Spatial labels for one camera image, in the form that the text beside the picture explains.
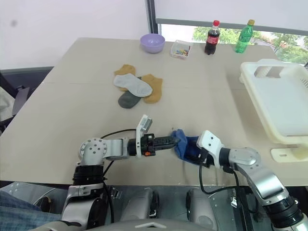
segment person's leg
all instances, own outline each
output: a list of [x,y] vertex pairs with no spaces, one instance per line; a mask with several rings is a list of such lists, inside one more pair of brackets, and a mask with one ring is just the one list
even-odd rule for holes
[[60,218],[60,214],[44,213],[39,207],[0,191],[0,230],[29,230]]

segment purple bowl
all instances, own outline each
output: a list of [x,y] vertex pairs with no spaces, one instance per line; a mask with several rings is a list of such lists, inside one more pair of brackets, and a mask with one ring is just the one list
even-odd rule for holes
[[159,34],[147,34],[141,37],[142,48],[149,53],[159,53],[163,50],[165,38]]

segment beige tabletop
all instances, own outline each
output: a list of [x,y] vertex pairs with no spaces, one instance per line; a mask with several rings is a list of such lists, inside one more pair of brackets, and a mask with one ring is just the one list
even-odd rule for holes
[[[78,39],[0,137],[0,180],[71,184],[83,141],[135,128],[147,114],[153,119],[149,132],[157,137],[178,128],[187,136],[207,129],[227,147],[257,149],[285,185],[307,185],[305,163],[271,158],[270,149],[281,145],[267,138],[238,80],[242,62],[276,58],[273,51],[249,46],[237,54],[233,46],[219,44],[208,56],[204,44],[194,44],[183,61],[170,57],[171,46],[167,42],[161,53],[149,54],[137,40]],[[163,79],[158,103],[140,100],[132,109],[118,105],[123,92],[112,84],[113,72],[123,64],[135,66],[136,76],[151,73]],[[134,133],[113,138],[123,136],[134,138]],[[116,161],[107,178],[113,185],[199,184],[198,166],[178,159],[174,150]],[[232,175],[214,167],[204,168],[203,179],[207,185],[234,185]]]

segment blue cloth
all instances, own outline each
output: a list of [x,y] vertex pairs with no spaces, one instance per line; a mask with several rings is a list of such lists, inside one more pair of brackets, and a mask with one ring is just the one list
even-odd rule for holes
[[197,161],[197,158],[200,154],[200,149],[196,145],[198,136],[185,136],[182,129],[173,131],[171,136],[180,139],[180,142],[174,148],[179,158],[198,165],[199,162]]
[[44,213],[35,205],[0,191],[0,230],[30,230],[60,220],[60,214]]

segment white dish rack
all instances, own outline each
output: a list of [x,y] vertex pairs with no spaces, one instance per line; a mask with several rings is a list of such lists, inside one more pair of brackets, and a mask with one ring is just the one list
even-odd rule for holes
[[274,59],[242,63],[245,84],[268,137],[294,148],[272,149],[277,162],[308,161],[308,70]]

